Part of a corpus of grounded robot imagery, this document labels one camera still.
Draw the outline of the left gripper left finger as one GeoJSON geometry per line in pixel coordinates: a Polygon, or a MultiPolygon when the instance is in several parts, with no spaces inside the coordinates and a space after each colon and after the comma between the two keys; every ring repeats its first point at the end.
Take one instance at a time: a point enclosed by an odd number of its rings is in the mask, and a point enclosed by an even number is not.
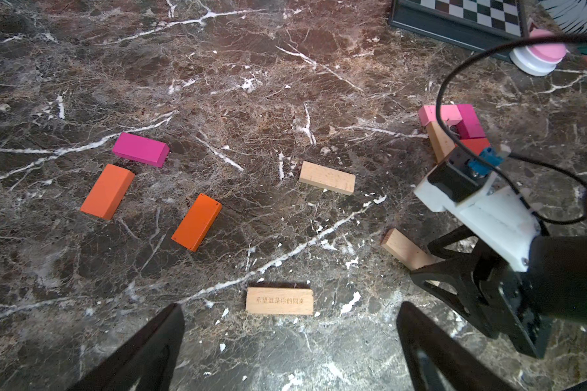
{"type": "Polygon", "coordinates": [[[181,305],[172,303],[72,390],[168,390],[184,336],[181,305]]]}

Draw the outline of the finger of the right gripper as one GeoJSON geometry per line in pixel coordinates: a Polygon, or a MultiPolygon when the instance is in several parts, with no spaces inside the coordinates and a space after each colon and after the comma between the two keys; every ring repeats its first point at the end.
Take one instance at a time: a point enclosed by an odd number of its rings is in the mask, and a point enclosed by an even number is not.
{"type": "Polygon", "coordinates": [[[484,266],[482,246],[478,244],[472,251],[474,257],[441,259],[412,271],[410,277],[415,285],[443,301],[479,332],[495,339],[499,332],[484,314],[488,302],[479,287],[480,280],[488,277],[489,269],[484,266]]]}
{"type": "Polygon", "coordinates": [[[454,251],[448,248],[451,244],[457,244],[463,239],[475,237],[475,234],[471,229],[465,225],[462,225],[450,233],[441,236],[438,239],[430,242],[427,245],[430,254],[439,257],[441,259],[453,259],[455,257],[469,256],[474,257],[473,251],[470,250],[468,253],[462,253],[454,251]]]}

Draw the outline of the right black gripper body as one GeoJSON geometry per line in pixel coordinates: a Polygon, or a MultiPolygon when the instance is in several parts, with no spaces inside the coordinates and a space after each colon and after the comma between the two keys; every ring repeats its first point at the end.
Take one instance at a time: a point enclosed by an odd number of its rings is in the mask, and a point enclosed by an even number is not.
{"type": "Polygon", "coordinates": [[[555,319],[587,326],[587,244],[532,244],[528,270],[504,266],[480,288],[494,333],[507,335],[519,353],[543,358],[555,319]]]}

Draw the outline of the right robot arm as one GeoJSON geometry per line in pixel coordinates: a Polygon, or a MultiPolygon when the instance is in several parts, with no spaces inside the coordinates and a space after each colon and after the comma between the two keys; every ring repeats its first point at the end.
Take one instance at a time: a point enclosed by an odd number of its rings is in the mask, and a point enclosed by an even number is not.
{"type": "MultiPolygon", "coordinates": [[[[416,195],[459,228],[430,242],[436,264],[411,274],[489,338],[509,337],[515,349],[542,358],[552,323],[587,325],[587,236],[550,236],[508,187],[492,183],[454,202],[424,179],[416,195]]],[[[587,191],[584,197],[587,221],[587,191]]]]}

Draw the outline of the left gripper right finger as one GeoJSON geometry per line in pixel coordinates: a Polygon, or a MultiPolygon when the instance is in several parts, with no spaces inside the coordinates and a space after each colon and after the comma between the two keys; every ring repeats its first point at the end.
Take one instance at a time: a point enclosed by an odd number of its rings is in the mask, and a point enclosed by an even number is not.
{"type": "Polygon", "coordinates": [[[402,303],[396,319],[415,390],[510,390],[511,387],[446,334],[413,303],[402,303]]]}

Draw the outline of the light pink block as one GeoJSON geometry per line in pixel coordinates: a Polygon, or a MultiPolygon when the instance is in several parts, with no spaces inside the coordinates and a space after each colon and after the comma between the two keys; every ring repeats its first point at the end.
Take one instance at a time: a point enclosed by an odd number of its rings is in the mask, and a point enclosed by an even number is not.
{"type": "MultiPolygon", "coordinates": [[[[417,114],[422,126],[427,126],[431,122],[439,122],[436,116],[435,105],[422,106],[417,114]]],[[[447,126],[457,125],[462,120],[461,113],[456,105],[442,105],[440,118],[447,126]]]]}

